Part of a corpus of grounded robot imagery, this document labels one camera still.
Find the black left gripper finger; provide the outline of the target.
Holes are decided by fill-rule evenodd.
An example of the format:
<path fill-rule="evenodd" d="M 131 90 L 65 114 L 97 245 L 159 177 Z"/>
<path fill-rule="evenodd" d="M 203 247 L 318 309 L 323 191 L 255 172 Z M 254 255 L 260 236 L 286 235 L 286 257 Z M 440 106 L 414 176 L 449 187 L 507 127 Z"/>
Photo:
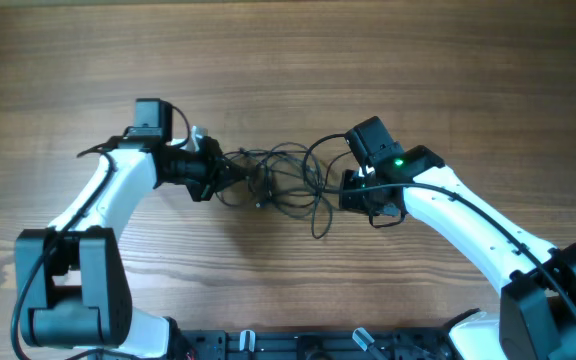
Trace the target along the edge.
<path fill-rule="evenodd" d="M 248 170 L 225 155 L 216 157 L 218 180 L 245 180 L 248 177 Z"/>
<path fill-rule="evenodd" d="M 216 178 L 209 180 L 202 191 L 202 199 L 210 200 L 212 196 L 225 190 L 226 188 L 234 185 L 235 183 L 242 181 L 243 176 L 234 173 L 223 173 L 218 175 Z"/>

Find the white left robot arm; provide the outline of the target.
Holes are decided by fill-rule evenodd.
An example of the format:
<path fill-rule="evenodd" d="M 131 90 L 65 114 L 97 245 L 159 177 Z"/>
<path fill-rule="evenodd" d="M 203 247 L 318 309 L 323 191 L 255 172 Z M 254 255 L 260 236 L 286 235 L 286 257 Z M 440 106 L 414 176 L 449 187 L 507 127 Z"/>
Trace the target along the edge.
<path fill-rule="evenodd" d="M 110 138 L 92 147 L 99 165 L 70 207 L 15 242 L 17 300 L 10 339 L 22 347 L 79 349 L 89 359 L 191 359 L 175 320 L 134 307 L 118 240 L 141 199 L 164 183 L 184 185 L 192 201 L 247 178 L 216 140 Z"/>

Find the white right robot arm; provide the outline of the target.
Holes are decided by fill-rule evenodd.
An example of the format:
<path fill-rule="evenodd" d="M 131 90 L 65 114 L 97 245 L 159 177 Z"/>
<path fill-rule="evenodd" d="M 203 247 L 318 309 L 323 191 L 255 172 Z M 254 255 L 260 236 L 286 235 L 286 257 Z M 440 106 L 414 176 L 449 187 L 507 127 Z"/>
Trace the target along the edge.
<path fill-rule="evenodd" d="M 558 248 L 525 231 L 423 146 L 359 158 L 342 176 L 342 209 L 425 223 L 497 292 L 498 312 L 473 310 L 449 325 L 458 358 L 576 359 L 576 243 Z"/>

